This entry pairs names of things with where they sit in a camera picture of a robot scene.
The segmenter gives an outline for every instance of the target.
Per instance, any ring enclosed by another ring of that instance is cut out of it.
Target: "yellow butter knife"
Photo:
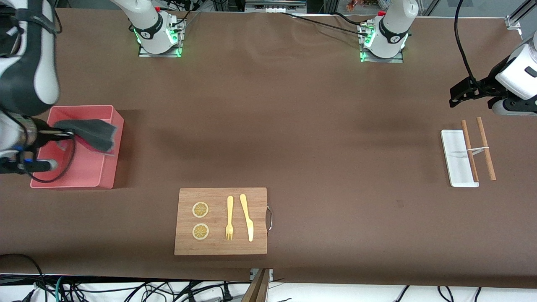
[[[250,219],[250,216],[248,215],[248,202],[246,201],[246,195],[241,194],[239,197],[241,198],[242,210],[244,211],[244,217],[246,218],[246,227],[248,227],[248,240],[252,242],[253,221]]]

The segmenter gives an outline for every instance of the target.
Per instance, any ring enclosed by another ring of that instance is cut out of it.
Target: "white tray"
[[[474,182],[471,174],[470,160],[466,151],[465,136],[462,130],[442,130],[442,145],[446,155],[449,183],[457,188],[476,188],[479,182]]]

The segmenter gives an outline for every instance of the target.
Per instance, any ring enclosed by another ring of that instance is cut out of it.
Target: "teal cable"
[[[58,281],[56,282],[56,290],[54,291],[54,296],[56,297],[56,302],[60,302],[60,282],[62,280],[63,276],[60,276],[58,278]]]

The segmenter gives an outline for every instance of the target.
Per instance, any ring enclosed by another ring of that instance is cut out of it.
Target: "white floor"
[[[198,287],[218,284],[220,282],[205,282]],[[181,290],[187,282],[171,283],[174,291]],[[107,283],[107,284],[87,284],[81,285],[81,289],[87,290],[109,290],[129,288],[140,285],[140,283]],[[229,290],[232,296],[242,295],[248,288],[247,284],[230,285]],[[392,285],[343,285],[343,284],[305,284],[305,283],[271,283],[268,291],[268,302],[281,302],[289,299],[289,302],[393,302],[401,293],[403,286]],[[475,287],[450,287],[453,292],[455,302],[474,302],[474,295],[477,290]],[[12,302],[22,300],[28,292],[33,289],[31,285],[18,286],[0,286],[0,302]],[[87,293],[86,298],[89,302],[115,302],[124,301],[131,291],[120,291],[110,293]],[[139,291],[131,302],[142,300],[143,290]],[[215,298],[221,297],[221,291],[218,288],[208,290],[195,296],[197,302],[214,301]],[[49,301],[55,301],[54,297],[49,294]],[[165,302],[164,297],[151,295],[147,302]],[[32,302],[45,301],[43,291],[36,291],[33,295]],[[411,286],[404,295],[402,302],[444,302],[438,294],[435,286]],[[534,302],[537,301],[536,289],[500,289],[488,288],[482,289],[478,302]]]

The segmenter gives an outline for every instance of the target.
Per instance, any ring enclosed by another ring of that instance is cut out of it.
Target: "pink plastic bin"
[[[76,143],[76,152],[71,167],[67,173],[53,183],[40,183],[32,180],[30,187],[34,189],[55,190],[100,190],[111,189],[114,186],[115,168],[118,164],[119,145],[123,133],[123,117],[112,105],[89,106],[54,106],[48,115],[47,123],[54,125],[63,119],[101,119],[116,126],[113,155],[103,155],[86,149]],[[52,179],[65,167],[71,155],[71,142],[67,150],[61,150],[56,142],[49,142],[39,149],[39,159],[53,159],[58,162],[55,170],[39,172],[34,175],[40,179]]]

